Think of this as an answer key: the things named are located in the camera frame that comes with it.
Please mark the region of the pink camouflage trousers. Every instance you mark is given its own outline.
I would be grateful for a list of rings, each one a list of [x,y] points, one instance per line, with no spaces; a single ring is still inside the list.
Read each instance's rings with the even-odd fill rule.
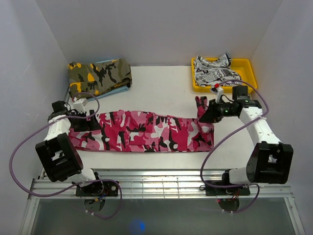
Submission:
[[[195,102],[196,118],[144,111],[102,113],[96,116],[100,129],[71,129],[69,139],[75,148],[95,152],[207,152],[214,146],[214,125],[200,122],[207,97],[197,96]]]

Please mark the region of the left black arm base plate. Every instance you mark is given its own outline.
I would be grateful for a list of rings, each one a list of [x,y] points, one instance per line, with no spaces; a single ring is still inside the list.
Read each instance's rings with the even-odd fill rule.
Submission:
[[[82,197],[117,196],[118,184],[111,181],[102,181],[91,183],[82,188],[78,186],[75,195]]]

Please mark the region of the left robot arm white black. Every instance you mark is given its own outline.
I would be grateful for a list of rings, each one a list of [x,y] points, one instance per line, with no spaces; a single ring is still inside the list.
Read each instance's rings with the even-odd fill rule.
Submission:
[[[98,196],[104,191],[99,174],[91,168],[84,168],[83,162],[69,139],[69,131],[92,131],[101,129],[95,111],[90,110],[87,118],[85,98],[74,101],[72,106],[64,101],[52,103],[53,112],[48,117],[48,133],[35,149],[44,170],[52,182],[72,181],[83,193]]]

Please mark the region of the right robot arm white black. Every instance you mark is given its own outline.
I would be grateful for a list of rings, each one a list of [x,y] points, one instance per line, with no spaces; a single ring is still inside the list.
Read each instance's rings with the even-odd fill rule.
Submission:
[[[258,100],[248,96],[248,87],[232,88],[232,101],[222,100],[223,88],[216,84],[212,89],[215,99],[209,101],[208,109],[200,117],[200,123],[218,123],[224,117],[238,117],[254,144],[245,167],[226,170],[222,180],[206,181],[208,188],[221,188],[233,194],[238,188],[253,183],[285,184],[289,177],[293,148],[282,143],[273,133]]]

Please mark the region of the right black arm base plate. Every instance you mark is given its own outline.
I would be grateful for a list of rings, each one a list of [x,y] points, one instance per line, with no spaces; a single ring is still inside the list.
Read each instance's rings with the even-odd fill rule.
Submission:
[[[206,196],[249,196],[250,190],[243,185],[227,184],[223,181],[205,181]]]

